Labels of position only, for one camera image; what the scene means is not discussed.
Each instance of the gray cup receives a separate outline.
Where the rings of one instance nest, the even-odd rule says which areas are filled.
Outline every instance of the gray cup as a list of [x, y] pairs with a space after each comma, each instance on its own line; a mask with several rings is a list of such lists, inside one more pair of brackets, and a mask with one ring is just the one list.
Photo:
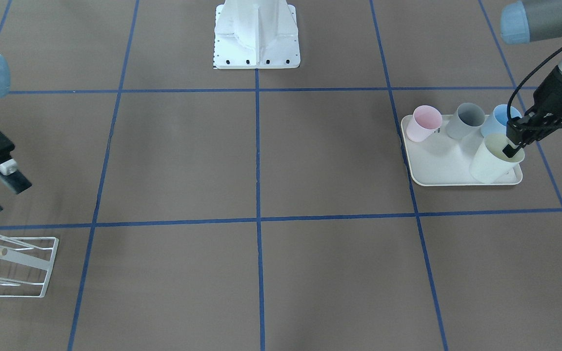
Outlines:
[[471, 102], [459, 105], [455, 114], [446, 126], [448, 136], [455, 139], [462, 139], [472, 133], [484, 123], [484, 111]]

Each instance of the cup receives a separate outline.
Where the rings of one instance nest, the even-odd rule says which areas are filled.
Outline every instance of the cup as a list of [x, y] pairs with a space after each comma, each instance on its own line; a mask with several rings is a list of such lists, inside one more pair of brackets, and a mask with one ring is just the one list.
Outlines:
[[460, 104], [450, 122], [446, 126], [448, 136], [462, 139], [464, 136], [480, 128], [484, 123], [484, 111], [471, 102]]
[[406, 127], [406, 136], [414, 142], [426, 140], [442, 126], [442, 113], [435, 107], [422, 105], [413, 111], [413, 117]]
[[[522, 117], [522, 114], [517, 109], [511, 106], [511, 117]], [[483, 137], [489, 134], [498, 133], [506, 134], [506, 122], [508, 117], [506, 115], [506, 105], [498, 105], [493, 112], [487, 117], [486, 122], [480, 128], [480, 133]]]
[[507, 144], [509, 139], [504, 134], [489, 134], [482, 140], [470, 164], [470, 174], [475, 180], [484, 184], [493, 183], [524, 160], [524, 149], [517, 151], [511, 158], [506, 157], [502, 149]]

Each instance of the white wire rack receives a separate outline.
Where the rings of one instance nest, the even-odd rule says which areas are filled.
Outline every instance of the white wire rack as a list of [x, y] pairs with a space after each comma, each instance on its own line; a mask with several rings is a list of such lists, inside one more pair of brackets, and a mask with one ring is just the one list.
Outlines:
[[[38, 242], [44, 244], [45, 241], [49, 242], [50, 245], [45, 247], [32, 244], [33, 242], [36, 244]], [[40, 294], [0, 294], [0, 297], [44, 297], [47, 292], [51, 273], [53, 272], [53, 264], [56, 260], [57, 250], [58, 238], [55, 237], [6, 237], [0, 234], [0, 260], [45, 271], [44, 279], [41, 279], [42, 281], [40, 282], [0, 277], [0, 286], [22, 288], [23, 286], [38, 285], [40, 286]], [[24, 251], [49, 251], [49, 259], [34, 257], [33, 255], [24, 253]]]

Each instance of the blue tape line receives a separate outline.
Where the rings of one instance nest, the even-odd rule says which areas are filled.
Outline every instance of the blue tape line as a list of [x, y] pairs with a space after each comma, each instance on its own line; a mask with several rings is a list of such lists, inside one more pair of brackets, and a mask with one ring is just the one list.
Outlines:
[[[500, 57], [502, 58], [502, 62], [504, 63], [504, 68], [506, 68], [506, 73], [509, 75], [509, 79], [511, 80], [511, 84], [513, 84], [513, 88], [517, 87], [518, 85], [515, 83], [515, 79], [513, 79], [513, 74], [511, 73], [511, 68], [509, 67], [508, 62], [506, 62], [506, 56], [504, 56], [504, 51], [502, 51], [502, 47], [500, 46], [500, 42], [498, 41], [498, 37], [496, 36], [495, 31], [493, 31], [493, 26], [491, 25], [491, 21], [489, 20], [489, 16], [487, 15], [487, 11], [484, 9], [484, 5], [482, 4], [482, 0], [478, 0], [478, 5], [482, 11], [482, 15], [484, 15], [484, 20], [487, 21], [487, 26], [489, 26], [489, 30], [491, 31], [491, 36], [493, 37], [493, 42], [496, 44], [498, 48], [498, 52], [500, 53]], [[520, 100], [520, 104], [524, 106], [524, 100], [520, 94], [517, 94], [517, 98]]]
[[370, 218], [409, 218], [415, 213], [397, 214], [343, 214], [343, 215], [294, 215], [285, 217], [263, 217], [262, 222], [290, 222], [294, 220], [337, 220], [337, 219], [370, 219]]
[[118, 89], [112, 90], [15, 90], [12, 95], [33, 95], [33, 94], [116, 94]]
[[315, 87], [315, 88], [261, 88], [265, 92], [286, 91], [386, 91], [386, 87]]
[[[122, 71], [120, 73], [120, 83], [119, 83], [119, 90], [122, 89], [123, 83], [125, 82], [125, 73], [127, 72], [127, 62], [129, 60], [129, 52], [131, 51], [131, 42], [134, 37], [134, 29], [136, 28], [136, 17], [138, 17], [138, 5], [140, 4], [140, 0], [136, 0], [136, 4], [134, 6], [134, 14], [131, 20], [131, 28], [129, 29], [129, 38], [127, 40], [127, 49], [125, 50], [125, 58], [123, 60]], [[114, 113], [112, 114], [112, 123], [110, 126], [110, 133], [107, 138], [107, 146], [105, 147], [105, 156], [103, 158], [103, 167], [101, 171], [101, 178], [99, 183], [99, 189], [97, 191], [97, 202], [95, 205], [94, 213], [92, 214], [92, 227], [90, 229], [90, 234], [88, 236], [88, 245], [86, 247], [86, 254], [84, 258], [84, 268], [82, 269], [82, 275], [80, 278], [80, 289], [78, 291], [78, 299], [75, 304], [75, 313], [73, 315], [73, 322], [71, 325], [71, 335], [69, 335], [69, 345], [68, 351], [72, 351], [73, 344], [75, 341], [75, 333], [77, 331], [78, 320], [80, 318], [80, 308], [82, 303], [82, 298], [84, 296], [84, 285], [85, 279], [88, 273], [88, 264], [90, 261], [91, 251], [92, 251], [92, 242], [94, 240], [94, 232], [95, 226], [97, 222], [97, 218], [99, 217], [99, 209], [101, 205], [101, 195], [103, 193], [103, 185], [105, 183], [105, 174], [107, 173], [107, 163], [110, 158], [110, 148], [112, 144], [112, 136], [114, 135], [114, 126], [116, 125], [116, 117], [118, 116], [120, 106], [120, 93], [116, 95], [116, 102], [114, 104]]]
[[219, 218], [219, 219], [185, 219], [185, 220], [149, 220], [142, 222], [104, 222], [96, 223], [95, 227], [146, 227], [157, 225], [187, 225], [187, 224], [221, 224], [221, 223], [253, 223], [256, 218]]
[[396, 103], [394, 101], [394, 97], [393, 97], [393, 93], [392, 93], [392, 84], [390, 82], [390, 76], [389, 76], [389, 72], [387, 69], [387, 62], [385, 60], [385, 54], [383, 51], [383, 44], [381, 41], [381, 30], [379, 29], [379, 23], [377, 22], [377, 14], [376, 11], [374, 9], [374, 2], [372, 0], [370, 0], [370, 9], [372, 10], [372, 21], [374, 22], [374, 29], [375, 32], [377, 33], [377, 42], [379, 42], [379, 51], [381, 52], [381, 61], [383, 63], [383, 71], [385, 74], [385, 81], [387, 83], [387, 87], [388, 87], [388, 93], [390, 96], [390, 103], [392, 104], [392, 112], [394, 115], [394, 120], [396, 123], [396, 131], [399, 134], [399, 138], [400, 138], [400, 149], [401, 149], [401, 154], [403, 156], [403, 160], [404, 160], [404, 165], [406, 166], [406, 173], [407, 173], [407, 178], [408, 178], [408, 182], [409, 182], [409, 191], [411, 194], [411, 200], [413, 203], [413, 211], [414, 211], [414, 216], [415, 216], [415, 222], [417, 224], [418, 227], [418, 233], [420, 235], [420, 242], [422, 245], [422, 253], [424, 255], [424, 264], [426, 265], [426, 273], [428, 275], [428, 282], [430, 284], [430, 288], [431, 288], [431, 295], [433, 295], [433, 305], [435, 306], [435, 314], [437, 315], [437, 323], [439, 324], [439, 329], [440, 329], [440, 334], [442, 336], [442, 344], [443, 344], [443, 349], [444, 351], [448, 351], [448, 340], [446, 340], [446, 331], [444, 330], [444, 326], [443, 326], [443, 319], [442, 319], [442, 312], [439, 306], [439, 300], [437, 298], [437, 289], [435, 289], [435, 281], [433, 280], [433, 270], [431, 269], [431, 264], [430, 264], [430, 259], [428, 257], [428, 249], [426, 248], [426, 242], [424, 241], [424, 232], [422, 230], [422, 222], [420, 220], [420, 216], [419, 216], [419, 211], [418, 211], [418, 205], [417, 202], [415, 200], [415, 193], [413, 191], [413, 182], [411, 180], [411, 173], [410, 173], [410, 168], [409, 168], [409, 163], [408, 160], [406, 159], [406, 155], [404, 153], [404, 149], [403, 149], [403, 136], [402, 133], [400, 131], [400, 125], [399, 125], [399, 119], [398, 119], [398, 114], [396, 111]]
[[443, 213], [419, 213], [420, 217], [446, 217], [451, 215], [495, 215], [495, 214], [530, 214], [530, 213], [562, 213], [562, 209], [514, 209], [488, 211], [451, 211]]
[[33, 229], [92, 228], [92, 223], [0, 225], [0, 231], [30, 231]]
[[[487, 25], [489, 26], [489, 29], [491, 31], [491, 35], [493, 35], [493, 40], [496, 43], [498, 51], [500, 52], [500, 56], [502, 57], [502, 61], [504, 62], [504, 66], [506, 67], [506, 71], [509, 74], [509, 78], [511, 78], [511, 83], [513, 83], [513, 87], [517, 87], [517, 84], [515, 84], [515, 80], [513, 79], [513, 74], [511, 74], [511, 69], [509, 68], [509, 64], [506, 61], [506, 57], [504, 57], [504, 53], [502, 52], [502, 48], [500, 46], [500, 43], [498, 42], [498, 39], [496, 38], [496, 34], [493, 31], [493, 26], [491, 26], [491, 22], [489, 20], [489, 17], [487, 16], [487, 12], [485, 11], [484, 6], [482, 5], [482, 0], [478, 0], [478, 4], [480, 5], [482, 13], [484, 14], [484, 17], [487, 21]], [[522, 97], [520, 96], [520, 94], [518, 94], [518, 98], [520, 100], [520, 104], [522, 105], [522, 108], [526, 111], [526, 106], [525, 106], [524, 101], [522, 100]], [[548, 172], [548, 176], [549, 176], [549, 178], [552, 182], [552, 186], [555, 189], [556, 197], [558, 198], [559, 203], [561, 204], [561, 208], [562, 208], [562, 195], [561, 195], [560, 190], [558, 189], [558, 185], [556, 184], [554, 175], [552, 173], [552, 169], [549, 166], [548, 159], [545, 156], [545, 153], [543, 151], [543, 148], [542, 148], [542, 145], [541, 145], [540, 142], [537, 142], [537, 149], [539, 150], [539, 153], [542, 156], [543, 164], [546, 167], [546, 171]]]
[[[562, 213], [562, 208], [548, 209], [512, 209], [488, 211], [446, 211], [439, 213], [417, 213], [420, 217], [447, 217], [458, 215], [501, 215], [501, 214], [534, 214], [534, 213]], [[371, 218], [411, 218], [415, 213], [390, 214], [341, 214], [341, 215], [295, 215], [280, 217], [261, 217], [261, 222], [293, 222], [303, 220], [341, 220], [341, 219], [371, 219]], [[182, 219], [182, 220], [147, 220], [139, 222], [98, 222], [71, 224], [29, 224], [2, 225], [2, 231], [26, 231], [31, 229], [71, 229], [91, 227], [152, 227], [156, 225], [197, 225], [197, 224], [227, 224], [227, 223], [256, 223], [256, 217], [242, 218], [213, 218], [213, 219]]]
[[[392, 87], [393, 91], [415, 90], [511, 90], [513, 87]], [[524, 90], [533, 90], [537, 87], [522, 87]], [[260, 88], [261, 92], [294, 92], [294, 91], [387, 91], [387, 87], [317, 87], [317, 88]], [[251, 88], [220, 88], [220, 89], [78, 89], [78, 90], [15, 90], [9, 94], [132, 94], [132, 93], [254, 93]]]
[[392, 90], [513, 90], [513, 87], [392, 87]]
[[85, 277], [88, 273], [88, 263], [90, 262], [90, 253], [92, 250], [92, 240], [94, 240], [94, 227], [91, 227], [88, 235], [88, 244], [84, 258], [84, 267], [82, 268], [82, 277], [80, 279], [80, 288], [78, 289], [78, 299], [75, 302], [75, 313], [73, 313], [73, 322], [71, 324], [71, 335], [69, 335], [68, 351], [73, 350], [73, 342], [75, 341], [75, 333], [78, 329], [78, 321], [80, 320], [80, 307], [82, 304], [82, 296], [84, 295]]
[[6, 22], [7, 14], [10, 11], [11, 5], [12, 5], [12, 0], [8, 0], [8, 3], [6, 5], [6, 10], [4, 10], [4, 16], [1, 18], [1, 22], [0, 22], [0, 34], [1, 34], [2, 29], [4, 28], [4, 23]]
[[219, 89], [122, 89], [121, 93], [252, 93], [249, 88]]
[[259, 273], [259, 347], [266, 350], [265, 305], [263, 299], [263, 248], [261, 246], [261, 143], [259, 129], [259, 69], [255, 70], [255, 134], [256, 134], [256, 212], [257, 212], [257, 271]]

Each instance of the pink cup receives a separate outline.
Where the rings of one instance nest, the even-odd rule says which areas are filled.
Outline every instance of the pink cup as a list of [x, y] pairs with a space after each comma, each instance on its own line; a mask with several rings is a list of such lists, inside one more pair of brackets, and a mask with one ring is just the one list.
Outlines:
[[406, 136], [414, 142], [421, 142], [442, 126], [442, 113], [435, 107], [422, 105], [413, 111], [413, 118], [406, 127]]

